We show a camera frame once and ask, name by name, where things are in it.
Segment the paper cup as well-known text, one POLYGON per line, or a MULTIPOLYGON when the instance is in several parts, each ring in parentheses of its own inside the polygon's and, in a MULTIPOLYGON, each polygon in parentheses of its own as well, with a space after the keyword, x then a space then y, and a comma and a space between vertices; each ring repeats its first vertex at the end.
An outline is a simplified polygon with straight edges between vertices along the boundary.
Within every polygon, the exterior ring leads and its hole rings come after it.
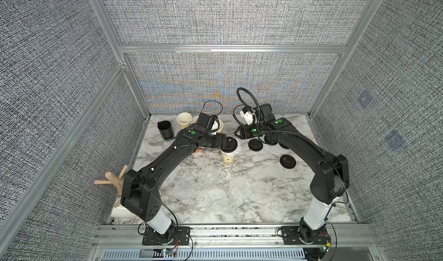
POLYGON ((228 153, 225 153, 225 152, 222 152, 221 155, 222 155, 222 158, 223 158, 223 164, 224 165, 231 166, 234 163, 235 155, 233 155, 231 153, 228 154, 228 153))
POLYGON ((191 125, 193 116, 190 113, 184 112, 177 115, 177 123, 179 123, 181 129, 185 129, 191 125))
POLYGON ((198 119, 199 119, 199 116, 195 116, 195 117, 193 117, 192 120, 191 120, 191 122, 190 122, 190 124, 191 124, 191 125, 192 125, 192 124, 195 124, 195 123, 198 121, 198 119))

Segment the black lid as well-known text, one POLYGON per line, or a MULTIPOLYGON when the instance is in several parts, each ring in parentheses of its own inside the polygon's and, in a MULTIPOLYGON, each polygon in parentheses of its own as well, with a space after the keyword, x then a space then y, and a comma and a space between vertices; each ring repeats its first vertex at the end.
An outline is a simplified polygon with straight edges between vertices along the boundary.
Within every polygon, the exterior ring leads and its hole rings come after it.
POLYGON ((285 169, 293 169, 294 167, 296 167, 296 160, 291 155, 282 155, 279 159, 279 162, 285 169))
POLYGON ((282 144, 282 143, 279 143, 279 145, 280 145, 280 147, 282 147, 283 149, 289 149, 289 147, 285 146, 285 145, 282 144))
POLYGON ((270 146, 275 146, 278 144, 277 138, 272 135, 265 135, 264 141, 266 144, 268 144, 270 146))
POLYGON ((225 153, 232 153, 238 148, 238 142, 234 137, 227 137, 225 144, 220 148, 225 153))
POLYGON ((254 152, 259 152, 263 149, 263 142, 260 139, 251 139, 248 142, 248 148, 254 152))

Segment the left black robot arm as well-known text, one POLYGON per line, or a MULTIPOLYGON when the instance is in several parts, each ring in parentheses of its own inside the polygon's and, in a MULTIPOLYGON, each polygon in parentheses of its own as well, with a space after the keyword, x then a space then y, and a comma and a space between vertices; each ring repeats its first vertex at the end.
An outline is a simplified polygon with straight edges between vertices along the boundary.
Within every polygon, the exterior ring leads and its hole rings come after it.
POLYGON ((174 222, 162 210, 159 189, 173 170, 201 148, 234 151, 237 140, 217 132, 216 115, 201 113, 195 124, 180 130, 172 144, 154 161, 125 174, 121 204, 148 224, 156 233, 170 235, 174 222))

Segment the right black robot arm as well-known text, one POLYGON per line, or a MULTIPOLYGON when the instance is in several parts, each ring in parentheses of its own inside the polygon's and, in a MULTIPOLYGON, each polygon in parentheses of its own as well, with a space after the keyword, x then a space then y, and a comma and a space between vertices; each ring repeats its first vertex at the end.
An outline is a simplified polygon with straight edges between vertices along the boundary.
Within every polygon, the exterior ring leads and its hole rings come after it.
POLYGON ((235 136, 245 140, 255 137, 268 137, 292 150, 312 170, 314 177, 310 183, 313 195, 307 213, 300 220, 298 237, 304 244, 313 244, 321 234, 326 233, 328 215, 336 203, 345 203, 350 186, 348 160, 343 155, 333 155, 301 134, 286 118, 276 118, 272 107, 264 104, 259 107, 242 105, 240 120, 235 136))

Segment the black lid left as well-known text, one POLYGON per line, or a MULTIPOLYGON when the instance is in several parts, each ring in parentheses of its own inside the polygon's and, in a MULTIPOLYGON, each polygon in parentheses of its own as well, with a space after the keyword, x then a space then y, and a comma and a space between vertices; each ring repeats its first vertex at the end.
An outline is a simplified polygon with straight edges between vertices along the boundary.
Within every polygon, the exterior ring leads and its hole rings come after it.
POLYGON ((254 152, 259 152, 263 149, 263 142, 260 139, 251 139, 248 142, 248 148, 254 152))

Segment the black lid back middle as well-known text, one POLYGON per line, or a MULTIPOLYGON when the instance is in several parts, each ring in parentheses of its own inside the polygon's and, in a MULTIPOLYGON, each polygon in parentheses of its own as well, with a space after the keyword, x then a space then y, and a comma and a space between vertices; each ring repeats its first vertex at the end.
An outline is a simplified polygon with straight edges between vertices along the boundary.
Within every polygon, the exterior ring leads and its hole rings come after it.
POLYGON ((277 138, 272 135, 265 135, 264 141, 266 144, 268 144, 270 146, 275 146, 278 144, 277 138))

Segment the black lid back right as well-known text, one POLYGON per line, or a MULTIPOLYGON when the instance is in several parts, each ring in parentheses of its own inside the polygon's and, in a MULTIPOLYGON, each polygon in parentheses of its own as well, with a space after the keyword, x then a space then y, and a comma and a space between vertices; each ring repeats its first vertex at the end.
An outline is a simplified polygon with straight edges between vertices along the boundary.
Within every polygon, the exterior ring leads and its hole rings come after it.
POLYGON ((289 147, 285 146, 285 145, 282 144, 282 143, 279 143, 279 145, 280 145, 280 147, 282 147, 283 149, 289 149, 289 147))

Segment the black cylindrical cup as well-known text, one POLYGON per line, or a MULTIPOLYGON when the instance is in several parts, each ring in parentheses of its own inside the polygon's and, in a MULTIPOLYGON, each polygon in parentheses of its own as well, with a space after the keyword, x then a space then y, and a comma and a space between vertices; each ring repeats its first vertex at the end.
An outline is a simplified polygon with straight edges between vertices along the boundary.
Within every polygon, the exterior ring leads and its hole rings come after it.
POLYGON ((173 127, 170 121, 161 121, 157 124, 159 133, 164 140, 172 139, 174 137, 173 127))

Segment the wooden peg rack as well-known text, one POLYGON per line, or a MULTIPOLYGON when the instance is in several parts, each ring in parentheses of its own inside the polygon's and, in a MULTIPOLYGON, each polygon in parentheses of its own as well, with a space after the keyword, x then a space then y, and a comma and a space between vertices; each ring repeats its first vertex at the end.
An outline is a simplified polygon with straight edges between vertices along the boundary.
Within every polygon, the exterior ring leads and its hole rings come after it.
POLYGON ((125 176, 126 172, 128 171, 128 168, 129 168, 129 166, 125 165, 118 176, 112 172, 107 172, 105 174, 105 180, 95 180, 94 181, 94 184, 96 184, 96 185, 111 184, 117 189, 118 198, 114 203, 115 208, 117 208, 118 206, 121 205, 123 181, 124 181, 124 176, 125 176))

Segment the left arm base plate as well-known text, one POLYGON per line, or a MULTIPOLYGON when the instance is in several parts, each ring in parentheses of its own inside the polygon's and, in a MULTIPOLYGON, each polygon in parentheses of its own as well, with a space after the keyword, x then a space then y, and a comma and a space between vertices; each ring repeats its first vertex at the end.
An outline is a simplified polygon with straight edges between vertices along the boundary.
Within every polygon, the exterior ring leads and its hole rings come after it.
POLYGON ((169 229, 165 234, 156 232, 151 227, 147 227, 143 234, 143 246, 188 246, 190 237, 190 227, 179 226, 169 229))

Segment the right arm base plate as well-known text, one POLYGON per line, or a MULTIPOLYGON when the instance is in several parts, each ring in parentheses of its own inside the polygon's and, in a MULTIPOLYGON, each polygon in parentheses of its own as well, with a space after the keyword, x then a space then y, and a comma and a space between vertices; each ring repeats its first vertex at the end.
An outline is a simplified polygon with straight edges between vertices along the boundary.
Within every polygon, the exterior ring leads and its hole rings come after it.
POLYGON ((332 238, 325 227, 311 230, 307 226, 284 226, 276 234, 283 239, 285 245, 324 245, 331 243, 332 238))

